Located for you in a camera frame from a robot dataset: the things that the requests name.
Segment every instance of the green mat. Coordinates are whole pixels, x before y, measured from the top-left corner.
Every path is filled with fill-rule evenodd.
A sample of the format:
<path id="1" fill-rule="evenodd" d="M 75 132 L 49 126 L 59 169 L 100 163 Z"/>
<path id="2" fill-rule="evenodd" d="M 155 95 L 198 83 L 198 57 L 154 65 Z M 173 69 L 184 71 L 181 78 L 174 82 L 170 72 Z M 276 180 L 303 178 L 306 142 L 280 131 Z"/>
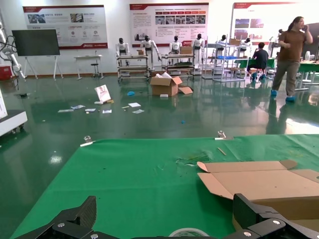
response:
<path id="1" fill-rule="evenodd" d="M 319 171 L 318 155 L 319 135 L 100 140 L 74 153 L 13 238 L 90 195 L 97 197 L 96 231 L 129 239 L 197 228 L 220 238 L 234 232 L 231 200 L 210 194 L 192 164 L 293 159 Z"/>

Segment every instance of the whiteboard stand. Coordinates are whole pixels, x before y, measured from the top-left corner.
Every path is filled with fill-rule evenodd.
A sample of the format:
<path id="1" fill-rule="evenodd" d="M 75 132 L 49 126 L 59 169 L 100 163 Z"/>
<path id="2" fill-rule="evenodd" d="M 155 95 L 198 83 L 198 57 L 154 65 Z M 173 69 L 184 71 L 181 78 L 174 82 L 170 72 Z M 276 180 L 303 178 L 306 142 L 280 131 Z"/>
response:
<path id="1" fill-rule="evenodd" d="M 32 67 L 31 63 L 29 62 L 28 57 L 25 57 L 25 65 L 24 65 L 24 75 L 25 75 L 25 77 L 24 77 L 24 81 L 26 81 L 26 78 L 28 77 L 28 76 L 26 75 L 26 68 L 27 68 L 28 65 L 30 66 L 31 71 L 34 73 L 35 78 L 38 79 L 38 76 L 37 76 L 37 74 L 35 73 L 34 68 Z"/>
<path id="2" fill-rule="evenodd" d="M 53 79 L 56 81 L 56 78 L 55 78 L 56 67 L 58 67 L 58 70 L 59 70 L 59 72 L 60 72 L 60 74 L 61 74 L 61 78 L 63 79 L 64 77 L 63 77 L 62 71 L 61 71 L 61 69 L 60 69 L 60 67 L 59 67 L 59 64 L 58 64 L 58 57 L 57 57 L 57 56 L 54 56 L 54 59 L 55 59 L 55 63 L 54 63 Z"/>

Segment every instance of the screw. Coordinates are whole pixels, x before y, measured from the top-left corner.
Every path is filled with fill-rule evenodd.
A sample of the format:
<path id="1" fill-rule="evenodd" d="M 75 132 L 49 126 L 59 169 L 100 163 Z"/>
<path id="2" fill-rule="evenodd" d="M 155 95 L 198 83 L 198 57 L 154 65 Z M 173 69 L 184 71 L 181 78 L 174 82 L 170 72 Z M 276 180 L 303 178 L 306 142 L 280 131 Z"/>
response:
<path id="1" fill-rule="evenodd" d="M 251 233 L 249 233 L 249 232 L 244 232 L 244 235 L 247 236 L 247 237 L 251 237 L 252 236 Z"/>

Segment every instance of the woman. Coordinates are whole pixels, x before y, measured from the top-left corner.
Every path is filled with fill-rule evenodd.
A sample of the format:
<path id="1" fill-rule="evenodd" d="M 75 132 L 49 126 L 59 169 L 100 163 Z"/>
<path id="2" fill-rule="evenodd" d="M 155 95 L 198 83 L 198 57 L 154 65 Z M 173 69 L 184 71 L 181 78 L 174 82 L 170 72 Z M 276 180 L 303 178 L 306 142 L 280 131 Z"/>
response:
<path id="1" fill-rule="evenodd" d="M 279 36 L 279 45 L 281 46 L 277 72 L 273 82 L 271 95 L 275 97 L 277 90 L 283 80 L 284 74 L 287 72 L 286 102 L 295 102 L 296 76 L 300 66 L 300 57 L 303 51 L 304 43 L 312 44 L 313 37 L 309 32 L 309 26 L 304 29 L 304 18 L 297 16 L 289 25 L 288 30 Z"/>

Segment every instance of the woman's hair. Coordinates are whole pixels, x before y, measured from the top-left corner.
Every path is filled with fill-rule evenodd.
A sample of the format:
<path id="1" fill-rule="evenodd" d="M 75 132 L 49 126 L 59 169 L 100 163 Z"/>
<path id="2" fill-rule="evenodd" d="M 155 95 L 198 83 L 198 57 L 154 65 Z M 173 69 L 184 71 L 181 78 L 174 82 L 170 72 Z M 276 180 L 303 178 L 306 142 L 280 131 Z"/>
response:
<path id="1" fill-rule="evenodd" d="M 291 31 L 291 29 L 293 29 L 295 23 L 298 23 L 300 21 L 300 19 L 303 18 L 302 16 L 297 16 L 292 23 L 290 23 L 289 27 L 288 27 L 288 31 Z"/>

